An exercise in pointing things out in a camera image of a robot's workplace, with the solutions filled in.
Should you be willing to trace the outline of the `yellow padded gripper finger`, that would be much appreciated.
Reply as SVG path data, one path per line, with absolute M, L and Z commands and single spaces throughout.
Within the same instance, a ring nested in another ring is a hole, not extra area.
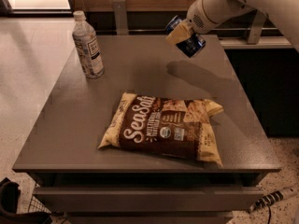
M 166 30 L 169 32 L 166 41 L 170 45 L 176 45 L 189 39 L 193 34 L 193 28 L 187 20 L 171 20 L 167 26 Z

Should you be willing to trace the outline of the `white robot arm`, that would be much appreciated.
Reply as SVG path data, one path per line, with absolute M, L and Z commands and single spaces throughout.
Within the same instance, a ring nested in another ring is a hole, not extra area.
M 257 9 L 299 50 L 299 0 L 195 0 L 181 21 L 166 37 L 171 45 L 206 34 L 225 21 Z

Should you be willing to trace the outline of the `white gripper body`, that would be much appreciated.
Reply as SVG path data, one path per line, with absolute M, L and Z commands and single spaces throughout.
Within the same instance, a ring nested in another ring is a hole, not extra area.
M 237 0 L 196 0 L 187 12 L 187 22 L 197 34 L 206 34 L 231 18 L 252 11 Z

